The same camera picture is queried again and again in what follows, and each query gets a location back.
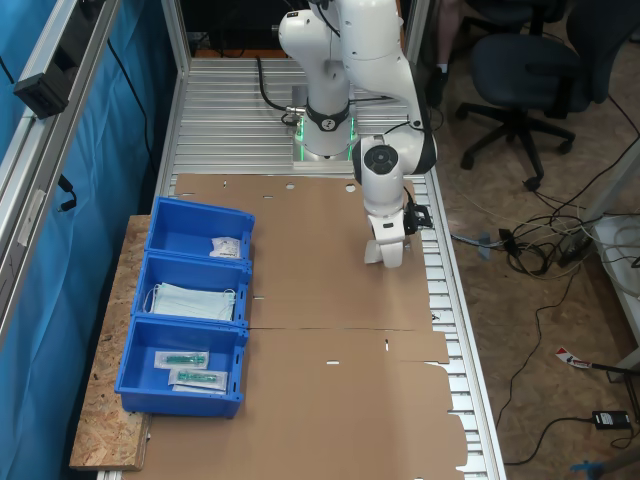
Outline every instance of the power adapter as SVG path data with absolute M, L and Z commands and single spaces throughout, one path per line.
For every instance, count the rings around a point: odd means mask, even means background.
M 592 412 L 597 430 L 630 430 L 631 420 L 625 411 L 602 410 Z

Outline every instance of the black office chair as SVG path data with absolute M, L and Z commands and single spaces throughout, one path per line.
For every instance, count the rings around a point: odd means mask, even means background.
M 541 35 L 544 23 L 562 20 L 567 0 L 467 0 L 467 4 L 486 20 L 464 17 L 460 30 L 465 33 L 471 26 L 490 34 L 520 33 L 531 22 L 531 34 Z
M 472 54 L 476 90 L 487 102 L 508 110 L 460 105 L 459 119 L 471 112 L 503 122 L 467 149 L 461 167 L 470 170 L 480 149 L 503 136 L 513 141 L 517 135 L 536 172 L 524 184 L 536 190 L 544 170 L 531 131 L 563 138 L 558 147 L 561 154 L 571 151 L 575 134 L 530 118 L 527 112 L 542 110 L 549 118 L 566 118 L 569 112 L 583 112 L 591 102 L 604 102 L 613 61 L 639 25 L 640 0 L 581 0 L 567 19 L 567 35 L 575 52 L 532 35 L 491 35 L 478 42 Z

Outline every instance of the metal rail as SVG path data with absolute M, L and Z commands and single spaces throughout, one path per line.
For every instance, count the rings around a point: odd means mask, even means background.
M 49 61 L 75 3 L 58 0 L 23 76 Z M 0 166 L 0 348 L 119 6 L 105 1 L 65 111 L 39 120 L 25 109 Z

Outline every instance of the blue fabric wall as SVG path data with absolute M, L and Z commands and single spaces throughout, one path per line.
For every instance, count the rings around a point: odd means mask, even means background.
M 0 56 L 18 81 L 56 0 L 0 0 Z M 24 111 L 13 85 L 0 70 L 0 161 Z
M 2 8 L 7 1 L 47 3 L 2 0 Z M 156 107 L 173 91 L 176 75 L 160 2 L 123 0 L 111 41 L 151 120 L 153 144 Z M 69 196 L 56 189 L 0 351 L 2 480 L 66 476 L 65 443 L 75 426 L 67 428 L 93 356 L 87 349 L 100 294 L 136 213 L 147 168 L 142 114 L 106 49 L 64 169 L 78 206 L 57 212 Z

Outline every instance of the chair base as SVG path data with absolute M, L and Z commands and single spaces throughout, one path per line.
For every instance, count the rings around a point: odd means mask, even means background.
M 536 145 L 533 143 L 531 132 L 542 132 L 563 138 L 564 142 L 558 146 L 558 152 L 562 155 L 571 151 L 573 141 L 576 138 L 575 133 L 565 130 L 564 128 L 556 127 L 550 123 L 543 122 L 542 120 L 531 118 L 527 115 L 527 112 L 520 110 L 502 110 L 485 105 L 463 103 L 458 107 L 456 117 L 460 120 L 464 120 L 467 118 L 469 113 L 476 113 L 483 117 L 498 120 L 499 122 L 502 122 L 502 125 L 469 147 L 464 152 L 460 167 L 465 170 L 471 170 L 475 163 L 474 155 L 479 150 L 483 149 L 490 143 L 495 142 L 499 138 L 506 136 L 507 141 L 512 142 L 517 136 L 522 142 L 529 160 L 531 161 L 531 165 L 533 165 L 533 170 L 536 173 L 535 177 L 531 177 L 523 182 L 525 187 L 532 192 L 536 191 L 540 186 L 540 182 L 544 177 L 544 169 L 542 168 L 542 163 L 540 162 Z

